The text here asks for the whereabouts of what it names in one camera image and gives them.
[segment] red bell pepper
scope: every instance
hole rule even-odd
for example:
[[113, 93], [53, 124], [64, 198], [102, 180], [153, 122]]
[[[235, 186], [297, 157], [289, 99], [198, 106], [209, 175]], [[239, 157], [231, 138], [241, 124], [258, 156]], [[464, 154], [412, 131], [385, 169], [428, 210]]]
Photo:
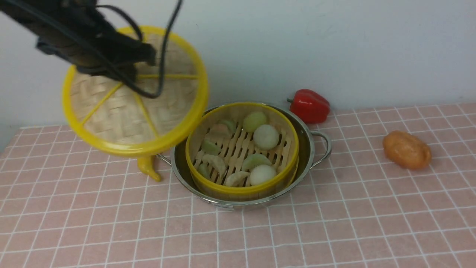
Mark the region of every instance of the red bell pepper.
[[310, 89], [298, 90], [288, 102], [291, 103], [289, 110], [306, 124], [323, 123], [330, 113], [329, 102]]

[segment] white wall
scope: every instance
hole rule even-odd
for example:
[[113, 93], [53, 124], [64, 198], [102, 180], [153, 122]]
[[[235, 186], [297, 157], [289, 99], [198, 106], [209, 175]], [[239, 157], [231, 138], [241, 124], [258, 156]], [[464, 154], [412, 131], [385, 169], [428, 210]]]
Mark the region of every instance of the white wall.
[[[174, 0], [104, 0], [165, 26]], [[107, 12], [117, 26], [126, 24]], [[0, 123], [64, 122], [67, 64], [0, 16]], [[174, 31], [208, 69], [210, 104], [316, 89], [337, 108], [476, 100], [474, 0], [185, 0]]]

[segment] yellow rim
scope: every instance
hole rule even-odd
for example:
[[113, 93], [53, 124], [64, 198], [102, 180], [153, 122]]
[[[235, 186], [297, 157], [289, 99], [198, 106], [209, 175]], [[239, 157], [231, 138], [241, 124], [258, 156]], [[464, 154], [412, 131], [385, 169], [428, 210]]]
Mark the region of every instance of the yellow rim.
[[[152, 33], [157, 35], [164, 35], [165, 33], [164, 29], [152, 26], [141, 26], [141, 30], [146, 34]], [[118, 31], [124, 34], [133, 33], [132, 28], [129, 27], [119, 29]], [[74, 75], [76, 73], [76, 68], [75, 66], [71, 66], [68, 70], [63, 85], [63, 108], [66, 119], [68, 120], [72, 130], [76, 132], [76, 134], [81, 139], [83, 139], [91, 146], [113, 155], [121, 155], [125, 157], [142, 157], [154, 155], [170, 149], [171, 147], [177, 145], [179, 142], [183, 141], [189, 135], [189, 133], [198, 126], [200, 118], [202, 117], [202, 114], [205, 111], [208, 103], [208, 81], [206, 69], [198, 53], [187, 41], [173, 33], [170, 33], [169, 38], [188, 54], [197, 70], [197, 75], [166, 75], [167, 78], [174, 79], [198, 79], [197, 96], [189, 112], [184, 117], [182, 122], [180, 122], [172, 131], [168, 132], [167, 134], [146, 143], [115, 144], [100, 139], [99, 137], [88, 132], [83, 127], [83, 122], [79, 121], [74, 114], [71, 105], [70, 90]], [[140, 76], [140, 78], [156, 77], [157, 75]], [[151, 128], [152, 131], [156, 133], [155, 127], [153, 125], [151, 125]]]
[[[218, 113], [221, 109], [224, 109], [224, 108], [227, 108], [227, 107], [230, 107], [230, 106], [237, 106], [237, 105], [254, 105], [254, 106], [258, 106], [258, 107], [262, 107], [264, 109], [267, 109], [267, 110], [270, 110], [274, 113], [277, 113], [279, 114], [279, 116], [281, 118], [283, 118], [287, 124], [289, 124], [291, 126], [291, 129], [292, 129], [292, 135], [294, 136], [294, 140], [296, 141], [296, 148], [299, 148], [299, 140], [298, 140], [298, 134], [296, 133], [296, 130], [294, 129], [294, 127], [292, 127], [292, 123], [291, 121], [285, 117], [282, 113], [280, 113], [279, 111], [277, 111], [276, 109], [274, 108], [271, 108], [269, 106], [266, 106], [266, 105], [263, 105], [263, 104], [260, 104], [260, 103], [248, 103], [248, 102], [244, 102], [244, 103], [231, 103], [231, 104], [227, 104], [227, 105], [224, 105], [224, 106], [221, 106], [213, 111], [211, 111], [210, 113], [206, 114], [202, 119], [201, 121], [205, 120], [206, 118], [208, 118], [211, 114], [213, 113]], [[190, 143], [189, 143], [189, 140], [190, 139], [187, 139], [187, 142], [185, 144], [185, 151], [186, 151], [186, 159], [187, 159], [187, 164], [188, 164], [188, 167], [190, 168], [190, 171], [192, 173], [192, 176], [194, 178], [196, 178], [197, 180], [199, 180], [199, 182], [201, 182], [204, 186], [210, 188], [210, 189], [213, 189], [214, 191], [216, 192], [219, 192], [219, 193], [223, 193], [223, 194], [230, 194], [230, 195], [250, 195], [250, 194], [256, 194], [256, 193], [259, 193], [259, 192], [262, 192], [263, 190], [266, 190], [268, 188], [271, 188], [273, 187], [274, 185], [276, 185], [279, 181], [283, 180], [284, 177], [286, 175], [288, 175], [290, 172], [292, 172], [292, 169], [295, 168], [296, 164], [297, 164], [297, 161], [298, 161], [298, 150], [294, 150], [292, 156], [291, 156], [291, 161], [290, 163], [284, 168], [284, 170], [282, 172], [280, 172], [276, 177], [274, 177], [272, 180], [269, 180], [263, 184], [260, 184], [260, 185], [256, 185], [256, 186], [249, 186], [249, 187], [228, 187], [228, 186], [223, 186], [223, 185], [218, 185], [214, 182], [211, 182], [209, 180], [207, 180], [206, 178], [204, 178], [202, 175], [200, 175], [200, 173], [198, 173], [198, 171], [194, 168], [193, 166], [193, 163], [192, 163], [192, 159], [190, 158], [190, 154], [188, 153], [189, 152], [189, 147], [190, 147]]]

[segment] yellow bamboo steamer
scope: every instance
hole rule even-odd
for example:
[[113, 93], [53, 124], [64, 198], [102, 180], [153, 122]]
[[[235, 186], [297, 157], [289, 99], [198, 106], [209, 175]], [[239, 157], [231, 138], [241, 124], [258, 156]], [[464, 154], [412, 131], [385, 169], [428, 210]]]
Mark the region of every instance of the yellow bamboo steamer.
[[[156, 66], [136, 64], [137, 85], [149, 92], [158, 87], [158, 63], [164, 29], [142, 26], [144, 42], [157, 50]], [[119, 32], [135, 36], [132, 28]], [[184, 140], [200, 122], [208, 103], [203, 62], [181, 37], [169, 36], [165, 82], [156, 99], [144, 98], [122, 83], [69, 69], [63, 106], [73, 131], [91, 146], [112, 155], [148, 157]]]
[[[262, 151], [252, 140], [253, 134], [242, 129], [244, 118], [252, 112], [263, 112], [268, 118], [268, 124], [279, 132], [278, 145]], [[237, 131], [231, 137], [210, 134], [210, 128], [220, 120], [232, 120], [237, 123]], [[220, 157], [227, 167], [225, 176], [211, 169], [210, 180], [203, 177], [197, 170], [203, 163], [205, 152], [201, 148], [202, 141], [207, 138], [221, 147]], [[192, 178], [199, 190], [214, 198], [227, 201], [250, 201], [271, 196], [292, 183], [298, 166], [298, 134], [292, 123], [282, 113], [260, 103], [231, 103], [216, 108], [206, 114], [198, 127], [190, 134], [186, 142], [186, 159]], [[223, 183], [226, 178], [235, 172], [241, 171], [243, 161], [248, 155], [265, 155], [277, 170], [273, 179], [256, 186], [228, 187]]]

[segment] pink tiled surface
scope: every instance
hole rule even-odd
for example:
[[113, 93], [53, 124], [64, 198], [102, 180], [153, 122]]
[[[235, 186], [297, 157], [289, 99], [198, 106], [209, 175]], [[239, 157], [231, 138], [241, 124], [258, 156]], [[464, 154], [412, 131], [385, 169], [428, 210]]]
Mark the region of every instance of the pink tiled surface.
[[[311, 126], [330, 159], [244, 213], [192, 197], [163, 163], [156, 183], [68, 127], [24, 129], [0, 158], [0, 267], [473, 268], [475, 125], [476, 104], [339, 111]], [[385, 159], [393, 130], [427, 142], [432, 165]]]

